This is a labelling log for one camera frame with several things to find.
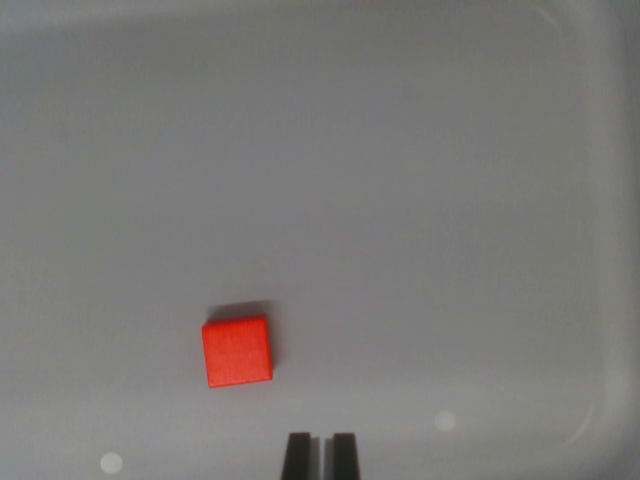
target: red block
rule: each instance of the red block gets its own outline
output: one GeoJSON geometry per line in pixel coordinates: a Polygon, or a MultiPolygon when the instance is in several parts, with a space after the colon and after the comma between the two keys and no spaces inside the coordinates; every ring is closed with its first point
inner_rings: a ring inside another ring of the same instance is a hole
{"type": "Polygon", "coordinates": [[[210,388],[273,378],[267,317],[209,320],[202,342],[210,388]]]}

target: bright spot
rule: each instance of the bright spot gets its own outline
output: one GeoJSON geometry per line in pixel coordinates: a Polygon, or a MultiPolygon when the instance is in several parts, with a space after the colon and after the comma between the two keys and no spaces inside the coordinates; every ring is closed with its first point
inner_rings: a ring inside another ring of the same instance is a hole
{"type": "Polygon", "coordinates": [[[456,428],[456,423],[458,423],[458,421],[456,420],[456,416],[453,413],[447,411],[437,414],[434,420],[436,428],[441,432],[450,432],[451,430],[456,428]]]}
{"type": "Polygon", "coordinates": [[[122,470],[122,457],[117,453],[105,453],[100,460],[100,468],[107,475],[115,475],[122,470]]]}

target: gray surface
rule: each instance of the gray surface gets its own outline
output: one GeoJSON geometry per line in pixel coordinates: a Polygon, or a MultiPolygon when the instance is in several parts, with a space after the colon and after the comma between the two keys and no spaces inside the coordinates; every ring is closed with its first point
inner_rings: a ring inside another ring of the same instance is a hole
{"type": "Polygon", "coordinates": [[[368,480],[574,478],[630,445],[613,12],[176,5],[0,22],[0,476],[114,451],[122,479],[277,478],[301,430],[357,432],[368,480]],[[200,326],[247,301],[275,378],[211,391],[200,326]]]}

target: red cube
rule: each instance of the red cube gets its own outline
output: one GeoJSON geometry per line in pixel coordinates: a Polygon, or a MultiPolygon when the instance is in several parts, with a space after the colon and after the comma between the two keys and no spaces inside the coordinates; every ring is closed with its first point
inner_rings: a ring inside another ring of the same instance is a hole
{"type": "Polygon", "coordinates": [[[210,388],[273,378],[267,317],[209,320],[202,342],[210,388]]]}

